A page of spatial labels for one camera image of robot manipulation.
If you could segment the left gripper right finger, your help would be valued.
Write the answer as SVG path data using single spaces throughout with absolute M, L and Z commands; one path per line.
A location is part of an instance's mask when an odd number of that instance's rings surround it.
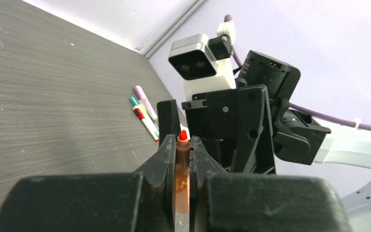
M 190 141 L 192 232 L 350 232 L 341 200 L 324 179 L 229 173 Z

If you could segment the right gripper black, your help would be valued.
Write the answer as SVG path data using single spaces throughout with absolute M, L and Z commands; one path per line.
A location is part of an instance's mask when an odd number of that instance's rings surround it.
M 273 125 L 265 85 L 199 94 L 182 103 L 191 136 L 233 173 L 275 173 Z M 175 99 L 157 103 L 159 145 L 167 135 L 181 133 Z

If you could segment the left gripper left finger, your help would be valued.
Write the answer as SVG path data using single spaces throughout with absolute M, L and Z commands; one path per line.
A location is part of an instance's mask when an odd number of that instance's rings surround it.
M 0 207 L 0 232 L 172 232 L 176 137 L 130 173 L 20 179 Z

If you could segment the orange highlighter pen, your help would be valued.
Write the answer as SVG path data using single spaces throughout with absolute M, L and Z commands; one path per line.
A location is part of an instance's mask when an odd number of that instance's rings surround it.
M 188 214 L 190 208 L 190 141 L 185 130 L 182 130 L 177 137 L 175 161 L 175 210 L 177 213 Z

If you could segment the white red marker pen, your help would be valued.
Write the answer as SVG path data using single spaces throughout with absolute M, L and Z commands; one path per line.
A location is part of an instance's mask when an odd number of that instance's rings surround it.
M 145 118 L 144 120 L 141 120 L 141 122 L 143 123 L 144 127 L 147 129 L 149 134 L 152 136 L 154 141 L 159 142 L 159 137 L 156 134 L 156 130 L 151 126 L 149 121 Z

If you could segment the pink highlighter pen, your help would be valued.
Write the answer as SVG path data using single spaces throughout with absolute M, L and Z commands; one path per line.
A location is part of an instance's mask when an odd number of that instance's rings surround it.
M 153 119 L 153 120 L 157 120 L 157 114 L 155 113 L 151 103 L 149 102 L 144 90 L 142 89 L 141 86 L 137 85 L 134 87 L 134 92 L 136 94 L 136 96 L 139 98 L 139 100 L 141 100 L 149 114 L 149 116 Z

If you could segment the white pen teal end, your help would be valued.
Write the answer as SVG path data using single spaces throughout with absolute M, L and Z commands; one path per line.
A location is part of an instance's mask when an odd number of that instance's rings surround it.
M 129 101 L 133 106 L 132 110 L 136 117 L 143 123 L 144 127 L 147 129 L 152 138 L 156 142 L 159 141 L 157 128 L 148 116 L 147 112 L 144 110 L 143 106 L 139 104 L 134 97 L 131 97 Z

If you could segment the white pen green end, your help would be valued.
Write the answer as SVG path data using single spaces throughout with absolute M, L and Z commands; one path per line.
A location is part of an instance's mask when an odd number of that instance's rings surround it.
M 138 103 L 140 105 L 140 107 L 145 111 L 146 115 L 148 116 L 148 119 L 151 121 L 151 123 L 154 124 L 157 132 L 159 132 L 159 128 L 158 128 L 158 125 L 157 123 L 155 122 L 155 120 L 151 117 L 150 113 L 148 112 L 147 108 L 145 107 L 144 103 L 141 101 L 141 100 L 138 100 Z

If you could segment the teal pen cap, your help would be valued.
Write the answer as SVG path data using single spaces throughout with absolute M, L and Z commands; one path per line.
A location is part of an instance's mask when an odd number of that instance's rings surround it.
M 130 97 L 129 101 L 130 101 L 130 103 L 132 104 L 133 107 L 134 106 L 139 106 L 139 103 L 138 103 L 138 101 L 136 100 L 135 97 Z

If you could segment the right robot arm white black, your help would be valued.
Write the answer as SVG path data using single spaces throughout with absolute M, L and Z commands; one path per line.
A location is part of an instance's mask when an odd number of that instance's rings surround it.
M 190 135 L 232 171 L 272 170 L 271 154 L 371 168 L 371 126 L 289 102 L 300 79 L 296 67 L 250 51 L 232 70 L 230 53 L 211 48 L 173 48 L 168 60 L 184 79 Z M 342 200 L 354 230 L 371 232 L 371 181 Z

